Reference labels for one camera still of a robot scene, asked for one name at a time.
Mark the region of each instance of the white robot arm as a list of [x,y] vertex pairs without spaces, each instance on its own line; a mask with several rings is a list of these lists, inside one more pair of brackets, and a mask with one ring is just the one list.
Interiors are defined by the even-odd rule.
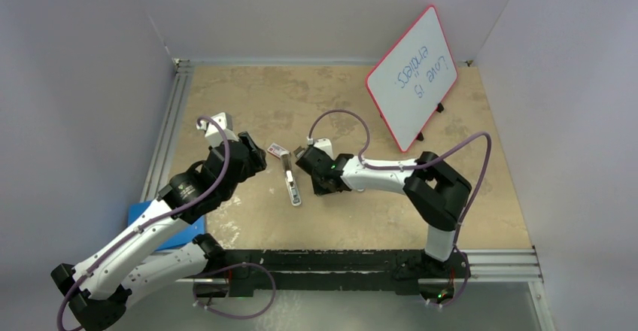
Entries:
[[[450,257],[458,220],[472,188],[446,162],[427,169],[407,169],[436,159],[436,154],[423,152],[417,159],[401,161],[366,159],[365,166],[352,154],[333,159],[330,140],[324,138],[298,149],[296,157],[296,164],[311,176],[314,193],[319,196],[364,189],[408,196],[429,226],[425,254],[441,262]],[[429,181],[436,181],[436,186],[431,187]]]
[[[204,271],[220,250],[212,237],[200,235],[192,244],[142,264],[167,239],[230,199],[239,183],[266,168],[266,152],[246,132],[236,135],[227,114],[209,120],[218,126],[198,125],[211,144],[206,160],[171,178],[147,210],[100,251],[76,265],[61,264],[51,272],[86,331],[108,328],[127,306],[147,294]],[[224,138],[227,149],[221,144]]]

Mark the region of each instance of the whiteboard stand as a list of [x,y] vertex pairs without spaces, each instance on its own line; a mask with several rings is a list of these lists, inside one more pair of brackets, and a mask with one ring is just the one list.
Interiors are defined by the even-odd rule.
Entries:
[[[439,103],[436,106],[436,113],[443,113],[443,111],[445,110],[445,108],[443,107],[442,103]],[[425,140],[425,138],[423,137],[423,132],[419,132],[419,134],[417,134],[417,140],[418,141],[423,141]]]
[[429,6],[408,28],[366,79],[381,118],[396,145],[406,152],[457,80],[439,16]]

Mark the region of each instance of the tan work surface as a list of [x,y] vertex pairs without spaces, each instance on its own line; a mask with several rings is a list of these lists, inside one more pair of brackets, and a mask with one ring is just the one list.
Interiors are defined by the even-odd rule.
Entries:
[[[401,153],[365,87],[369,66],[199,66],[184,114],[171,176],[208,154],[195,119],[225,111],[235,132],[248,131],[262,149],[275,142],[292,151],[305,144],[314,119],[347,108],[369,124],[370,159],[415,158],[424,150],[444,153],[479,130],[492,135],[488,173],[461,230],[460,248],[529,248],[530,240],[492,120],[479,72],[459,68],[459,78],[424,128],[425,141]],[[329,138],[334,154],[356,154],[363,127],[347,114],[331,114],[315,138]],[[472,185],[485,151],[480,138],[448,158]],[[389,249],[425,245],[427,225],[407,197],[380,191],[318,197],[310,177],[294,166],[302,205],[293,207],[279,159],[239,184],[232,200],[207,216],[207,232],[227,248]]]

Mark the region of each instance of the purple cable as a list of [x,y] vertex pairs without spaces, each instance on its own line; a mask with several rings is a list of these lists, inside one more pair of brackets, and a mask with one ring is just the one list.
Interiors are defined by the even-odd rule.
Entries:
[[[146,222],[144,222],[143,224],[140,225],[140,229],[145,229],[146,227],[150,226],[151,224],[157,222],[158,220],[163,220],[163,219],[165,219],[167,217],[171,217],[173,215],[180,214],[180,213],[186,211],[188,208],[191,208],[194,205],[196,205],[197,203],[201,202],[204,198],[208,197],[215,190],[215,188],[217,188],[217,186],[219,186],[219,183],[222,181],[224,175],[226,175],[226,170],[228,169],[228,163],[229,163],[229,159],[230,159],[230,144],[228,143],[228,138],[226,137],[226,133],[224,133],[223,129],[221,129],[219,124],[217,124],[217,122],[215,122],[211,117],[207,117],[207,116],[204,116],[204,115],[202,115],[201,117],[197,118],[197,125],[201,125],[202,120],[208,121],[215,128],[217,128],[217,130],[221,134],[221,138],[223,139],[223,165],[221,167],[221,172],[219,174],[219,177],[217,177],[217,179],[210,186],[210,188],[208,188],[204,193],[202,193],[201,196],[195,198],[193,201],[188,202],[185,205],[182,205],[181,207],[177,207],[176,209],[174,209],[174,210],[172,210],[170,212],[166,212],[166,213],[161,214],[161,215],[159,215],[157,217],[150,218],[149,220],[147,220]],[[102,262],[104,262],[104,260],[106,260],[106,258],[108,258],[110,255],[112,255],[113,252],[115,252],[116,249],[122,247],[123,244],[127,243],[131,238],[133,238],[133,236],[135,236],[137,234],[138,233],[135,232],[135,231],[130,232],[128,235],[125,235],[124,237],[122,237],[121,240],[119,240],[118,242],[113,244],[113,246],[111,246],[109,249],[107,249],[106,252],[104,252],[103,255],[101,255],[87,269],[87,274],[91,275],[93,273],[93,271],[95,271],[99,267],[99,265]],[[85,282],[86,279],[87,279],[86,275],[80,276],[80,278],[77,281],[75,281],[75,283],[71,286],[71,288],[68,289],[68,292],[64,295],[64,300],[62,301],[62,304],[60,305],[60,307],[58,309],[58,314],[57,314],[56,323],[57,323],[58,331],[79,331],[79,330],[82,329],[82,326],[76,327],[76,328],[74,328],[72,330],[65,329],[64,325],[62,324],[62,317],[64,315],[64,310],[66,308],[66,305],[71,300],[71,295],[73,295],[75,293],[75,291],[80,287],[80,285],[82,285],[83,282]]]
[[227,314],[226,312],[219,311],[219,310],[211,308],[211,307],[209,307],[207,305],[204,305],[203,303],[201,303],[197,299],[197,293],[195,292],[195,285],[197,283],[195,283],[193,285],[193,298],[195,299],[195,305],[199,306],[200,308],[205,309],[206,311],[210,311],[210,312],[212,312],[214,314],[218,314],[220,316],[232,318],[233,320],[248,320],[248,319],[251,319],[251,318],[255,318],[255,317],[261,316],[262,314],[266,313],[266,311],[268,311],[270,306],[272,306],[272,303],[275,302],[275,294],[277,293],[277,290],[275,288],[275,278],[272,277],[272,274],[270,272],[268,272],[266,267],[258,265],[256,263],[238,263],[236,265],[227,266],[227,267],[224,267],[222,269],[216,269],[216,270],[211,271],[211,272],[201,273],[201,274],[197,275],[196,277],[198,277],[198,278],[211,277],[212,275],[216,275],[216,274],[221,273],[221,272],[226,272],[226,271],[229,271],[231,269],[236,269],[238,267],[246,267],[246,266],[254,267],[256,269],[260,269],[260,270],[264,271],[264,273],[266,273],[268,278],[270,278],[270,284],[272,285],[272,295],[270,296],[270,301],[268,301],[268,305],[266,305],[266,307],[262,308],[261,311],[255,312],[254,314],[246,314],[246,315]]
[[465,208],[460,213],[459,220],[458,220],[458,223],[457,223],[456,232],[454,233],[454,241],[452,242],[452,244],[454,246],[454,251],[460,253],[461,256],[463,256],[463,259],[464,259],[465,265],[466,265],[465,278],[463,280],[463,284],[461,284],[461,286],[460,286],[459,292],[457,293],[456,297],[453,298],[450,302],[447,302],[447,303],[441,304],[441,305],[448,306],[448,305],[452,304],[454,302],[454,300],[458,299],[458,297],[465,290],[465,286],[467,285],[467,281],[468,281],[468,278],[469,278],[469,262],[467,260],[467,256],[463,252],[459,251],[459,249],[457,247],[457,241],[458,241],[458,237],[459,237],[459,234],[460,234],[461,225],[463,224],[463,220],[465,219],[465,216],[467,215],[467,212],[469,211],[469,207],[472,205],[472,203],[474,203],[474,199],[476,198],[476,195],[479,194],[479,189],[481,188],[481,184],[483,184],[483,178],[485,177],[485,172],[488,170],[488,163],[490,162],[490,154],[492,153],[492,137],[490,137],[490,134],[487,133],[487,132],[477,132],[475,134],[472,134],[470,137],[468,137],[467,139],[465,139],[461,143],[455,145],[452,149],[450,149],[447,152],[443,153],[438,158],[432,159],[429,162],[424,163],[424,164],[407,165],[407,166],[404,166],[403,169],[401,169],[400,167],[395,166],[395,165],[386,165],[386,166],[370,165],[370,164],[367,164],[366,162],[363,161],[363,152],[365,152],[368,149],[368,147],[370,146],[370,128],[368,127],[368,124],[366,123],[366,121],[363,120],[363,118],[361,118],[359,115],[355,114],[352,111],[349,111],[349,110],[346,110],[346,109],[332,109],[330,111],[324,112],[322,115],[319,116],[319,118],[317,118],[314,121],[314,123],[310,127],[310,132],[308,133],[308,138],[312,138],[312,132],[314,131],[314,128],[317,126],[319,121],[323,117],[325,117],[326,115],[332,114],[332,113],[350,114],[351,116],[357,118],[357,120],[359,120],[361,122],[361,125],[363,125],[363,128],[366,130],[366,143],[363,146],[363,148],[361,148],[361,150],[359,151],[359,154],[357,156],[359,158],[359,162],[364,167],[366,167],[368,169],[376,170],[376,171],[399,171],[399,170],[426,169],[428,167],[434,166],[438,162],[441,162],[445,158],[447,158],[447,157],[451,156],[452,154],[458,152],[459,149],[465,147],[471,141],[474,141],[478,137],[481,137],[481,136],[485,137],[487,145],[485,147],[485,158],[483,159],[483,166],[481,167],[481,173],[478,175],[478,180],[476,180],[476,185],[474,187],[474,190],[472,191],[472,195],[469,197]]

